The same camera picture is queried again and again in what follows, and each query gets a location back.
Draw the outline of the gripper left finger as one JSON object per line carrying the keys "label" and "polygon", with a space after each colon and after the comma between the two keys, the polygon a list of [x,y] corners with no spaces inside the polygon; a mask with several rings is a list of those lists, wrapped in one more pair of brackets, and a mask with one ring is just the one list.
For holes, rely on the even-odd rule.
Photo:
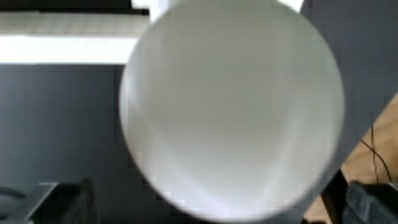
{"label": "gripper left finger", "polygon": [[3,224],[101,224],[92,181],[41,182]]}

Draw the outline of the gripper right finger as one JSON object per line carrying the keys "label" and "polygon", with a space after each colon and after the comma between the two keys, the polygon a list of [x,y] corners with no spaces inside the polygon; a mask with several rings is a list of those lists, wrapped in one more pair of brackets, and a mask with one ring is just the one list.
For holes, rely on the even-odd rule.
{"label": "gripper right finger", "polygon": [[396,184],[350,184],[343,224],[398,224]]}

